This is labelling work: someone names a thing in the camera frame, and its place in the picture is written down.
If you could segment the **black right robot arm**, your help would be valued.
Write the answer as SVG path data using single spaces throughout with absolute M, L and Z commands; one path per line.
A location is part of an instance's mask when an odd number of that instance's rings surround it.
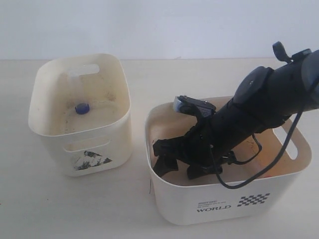
M 153 144 L 158 176 L 177 171 L 179 161 L 188 165 L 189 179 L 220 174 L 223 164 L 239 164 L 233 149 L 247 138 L 283 125 L 297 112 L 318 109 L 319 53 L 306 49 L 288 56 L 280 43 L 273 50 L 284 66 L 255 68 L 219 109 L 203 100 L 175 98 L 174 111 L 197 121 L 184 135 Z

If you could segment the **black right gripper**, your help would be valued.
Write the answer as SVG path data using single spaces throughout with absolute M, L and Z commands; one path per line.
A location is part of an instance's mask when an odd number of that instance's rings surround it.
M 188 165 L 187 178 L 194 180 L 206 175 L 220 174 L 223 164 L 234 164 L 236 156 L 231 149 L 221 152 L 207 120 L 196 123 L 183 136 L 170 139 L 158 139 L 153 144 L 157 161 L 153 171 L 163 177 L 169 172 L 178 171 L 178 163 Z

